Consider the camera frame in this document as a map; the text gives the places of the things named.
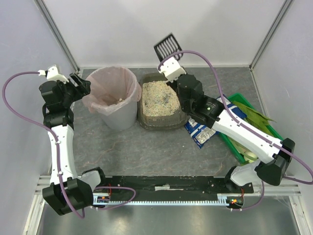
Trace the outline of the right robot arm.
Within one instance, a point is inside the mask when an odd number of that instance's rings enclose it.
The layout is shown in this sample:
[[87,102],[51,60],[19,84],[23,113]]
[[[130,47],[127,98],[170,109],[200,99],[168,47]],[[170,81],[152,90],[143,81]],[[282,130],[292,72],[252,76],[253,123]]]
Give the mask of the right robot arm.
[[223,103],[206,96],[195,76],[183,74],[177,80],[177,95],[182,110],[197,123],[234,139],[257,156],[257,160],[230,170],[230,180],[238,185],[262,180],[280,185],[291,162],[295,142],[280,140],[239,118]]

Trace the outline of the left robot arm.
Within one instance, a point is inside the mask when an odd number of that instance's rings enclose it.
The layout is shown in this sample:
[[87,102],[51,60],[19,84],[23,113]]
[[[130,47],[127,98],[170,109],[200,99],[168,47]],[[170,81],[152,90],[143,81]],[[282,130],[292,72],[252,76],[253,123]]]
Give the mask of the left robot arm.
[[66,78],[55,70],[40,71],[47,79],[40,87],[44,127],[51,140],[50,185],[43,189],[44,200],[58,215],[78,212],[93,205],[93,191],[105,180],[100,167],[78,176],[73,154],[74,113],[72,104],[90,94],[89,81],[71,73]]

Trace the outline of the black litter scoop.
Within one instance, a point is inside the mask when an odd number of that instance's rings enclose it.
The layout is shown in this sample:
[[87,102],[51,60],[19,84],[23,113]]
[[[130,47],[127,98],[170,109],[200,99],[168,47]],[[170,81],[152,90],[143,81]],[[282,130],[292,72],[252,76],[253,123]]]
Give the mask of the black litter scoop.
[[170,33],[154,45],[154,51],[159,61],[162,62],[167,56],[174,52],[182,51],[182,48],[173,33]]

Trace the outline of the grey litter box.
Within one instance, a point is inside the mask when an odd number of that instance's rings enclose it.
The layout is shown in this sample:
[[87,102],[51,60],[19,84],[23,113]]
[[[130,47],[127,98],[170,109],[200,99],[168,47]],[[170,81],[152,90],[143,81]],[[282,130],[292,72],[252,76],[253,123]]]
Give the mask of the grey litter box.
[[181,110],[176,92],[159,73],[149,73],[140,81],[141,99],[138,121],[147,130],[170,130],[182,127],[188,116]]

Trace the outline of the grey bin with pink bag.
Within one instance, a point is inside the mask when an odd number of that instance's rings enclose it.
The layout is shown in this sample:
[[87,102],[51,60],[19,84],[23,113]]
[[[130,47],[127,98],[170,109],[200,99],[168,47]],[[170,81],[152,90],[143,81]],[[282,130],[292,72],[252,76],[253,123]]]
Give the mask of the grey bin with pink bag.
[[87,81],[90,94],[82,101],[91,113],[98,114],[113,130],[126,130],[137,117],[137,103],[142,89],[128,68],[112,66],[93,71]]

